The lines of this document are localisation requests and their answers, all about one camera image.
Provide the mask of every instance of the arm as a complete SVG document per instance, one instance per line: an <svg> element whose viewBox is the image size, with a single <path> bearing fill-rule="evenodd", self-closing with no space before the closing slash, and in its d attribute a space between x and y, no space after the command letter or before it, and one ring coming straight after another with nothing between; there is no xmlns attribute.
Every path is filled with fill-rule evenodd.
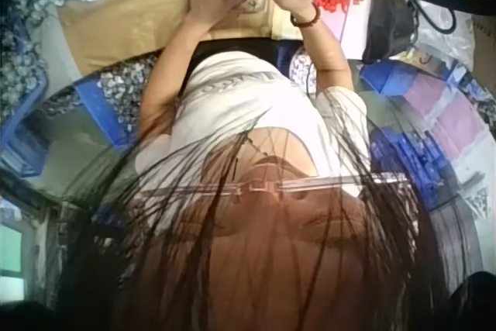
<svg viewBox="0 0 496 331"><path fill-rule="evenodd" d="M309 4L306 9L295 11L298 23L310 22L315 17L315 9ZM301 29L305 49L317 70L317 90L328 87L344 87L353 91L353 80L348 61L339 41L320 19L315 25Z"/></svg>
<svg viewBox="0 0 496 331"><path fill-rule="evenodd" d="M289 11L298 23L315 18L312 0L274 0L282 9ZM305 49L317 70L317 89L344 87L353 90L350 66L344 57L339 41L327 25L319 20L315 25L301 29Z"/></svg>
<svg viewBox="0 0 496 331"><path fill-rule="evenodd" d="M183 84L191 56L205 33L199 24L186 17L160 55L141 101L141 136L155 137L161 133L171 133L177 94Z"/></svg>
<svg viewBox="0 0 496 331"><path fill-rule="evenodd" d="M153 138L171 134L177 94L191 57L203 36L242 0L190 0L191 10L160 55L143 93L139 135Z"/></svg>

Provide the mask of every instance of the brown bracelet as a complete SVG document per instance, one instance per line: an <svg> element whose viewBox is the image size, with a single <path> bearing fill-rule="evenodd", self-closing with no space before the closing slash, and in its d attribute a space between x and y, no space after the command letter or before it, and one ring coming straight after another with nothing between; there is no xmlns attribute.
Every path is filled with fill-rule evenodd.
<svg viewBox="0 0 496 331"><path fill-rule="evenodd" d="M320 20L320 8L314 2L312 2L312 5L313 5L313 8L315 8L315 18L312 21L298 23L298 22L296 22L295 17L293 15L291 15L291 18L290 18L291 24L295 27L299 27L300 29L314 26L317 23L317 21Z"/></svg>

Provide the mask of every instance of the glasses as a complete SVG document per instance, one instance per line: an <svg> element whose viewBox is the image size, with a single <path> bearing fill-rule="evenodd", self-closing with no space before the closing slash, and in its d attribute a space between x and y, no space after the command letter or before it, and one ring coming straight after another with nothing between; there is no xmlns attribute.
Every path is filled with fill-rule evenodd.
<svg viewBox="0 0 496 331"><path fill-rule="evenodd" d="M248 181L235 184L224 184L220 191L221 196L241 195L242 188L248 185L248 191L281 191L283 193L296 193L299 191L322 190L329 188L341 188L345 185L363 185L363 180L367 183L374 184L406 184L409 185L409 180L404 174L393 174L384 172L381 174L367 175L361 178L360 176L338 176L333 178L316 177L316 178L299 178L297 180L283 181ZM170 188L162 189L162 191L171 191ZM219 192L218 184L201 184L194 186L177 186L173 190L173 194L180 195L217 195Z"/></svg>

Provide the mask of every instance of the white t-shirt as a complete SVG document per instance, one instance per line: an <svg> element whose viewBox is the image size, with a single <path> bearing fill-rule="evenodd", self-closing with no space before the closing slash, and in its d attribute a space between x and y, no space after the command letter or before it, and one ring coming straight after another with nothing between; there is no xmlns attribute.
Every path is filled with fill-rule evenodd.
<svg viewBox="0 0 496 331"><path fill-rule="evenodd" d="M179 185L198 184L216 144L263 127L283 128L299 138L319 176L356 175L340 137L347 131L363 162L370 164L366 113L363 100L349 89L327 88L314 106L268 62L243 52L216 54L191 75L171 134L158 136L136 156L138 174L160 162L140 178L141 190L164 188L180 174ZM360 193L356 185L343 189L353 196Z"/></svg>

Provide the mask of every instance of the blue plastic crate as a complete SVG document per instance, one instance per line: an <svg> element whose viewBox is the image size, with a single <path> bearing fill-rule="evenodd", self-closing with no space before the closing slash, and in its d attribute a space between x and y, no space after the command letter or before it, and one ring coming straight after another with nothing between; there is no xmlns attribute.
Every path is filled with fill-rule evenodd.
<svg viewBox="0 0 496 331"><path fill-rule="evenodd" d="M126 131L127 123L119 123L117 113L110 106L98 86L98 75L94 74L78 82L74 88L81 102L96 121L107 140L117 149L124 151L134 143L135 135Z"/></svg>
<svg viewBox="0 0 496 331"><path fill-rule="evenodd" d="M370 88L386 96L402 96L412 86L417 69L399 61L383 60L366 65L360 77Z"/></svg>
<svg viewBox="0 0 496 331"><path fill-rule="evenodd" d="M15 15L10 17L9 29L19 37L16 47L23 52L26 47L22 41L29 39L28 33ZM47 90L45 72L37 71L36 77L36 88L23 98L14 108L14 114L0 128L0 163L22 178L40 175L48 152L48 142L22 123Z"/></svg>
<svg viewBox="0 0 496 331"><path fill-rule="evenodd" d="M48 146L48 141L40 133L22 122L3 148L0 163L21 178L40 176Z"/></svg>
<svg viewBox="0 0 496 331"><path fill-rule="evenodd" d="M370 153L374 164L385 172L407 172L429 210L436 208L437 188L442 177L441 165L446 158L433 141L416 139L411 133L396 133L389 127L370 135Z"/></svg>

